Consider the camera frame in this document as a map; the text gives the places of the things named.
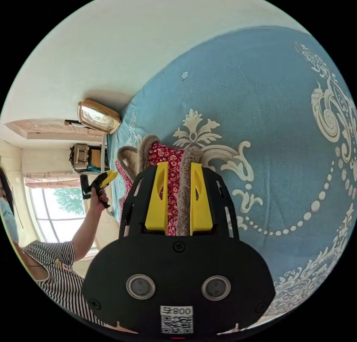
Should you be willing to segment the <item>person's left hand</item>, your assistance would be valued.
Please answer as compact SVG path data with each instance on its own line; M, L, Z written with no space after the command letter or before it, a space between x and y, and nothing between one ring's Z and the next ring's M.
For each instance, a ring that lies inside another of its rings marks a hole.
M108 198L105 189L100 189L99 194L97 194L97 191L94 188L91 189L89 212L101 215L102 211L105 209L103 204L107 202Z

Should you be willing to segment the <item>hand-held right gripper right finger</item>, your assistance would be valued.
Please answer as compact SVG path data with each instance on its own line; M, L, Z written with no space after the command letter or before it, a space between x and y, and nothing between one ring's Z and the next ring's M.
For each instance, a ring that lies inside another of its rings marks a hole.
M190 235L210 232L213 221L202 165L191 163Z

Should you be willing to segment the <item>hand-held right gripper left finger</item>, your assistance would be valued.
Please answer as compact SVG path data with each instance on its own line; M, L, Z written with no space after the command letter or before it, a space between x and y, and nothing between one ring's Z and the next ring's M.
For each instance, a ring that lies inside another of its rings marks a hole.
M168 227L168 162L151 167L154 181L145 220L145 228L153 232L166 232Z

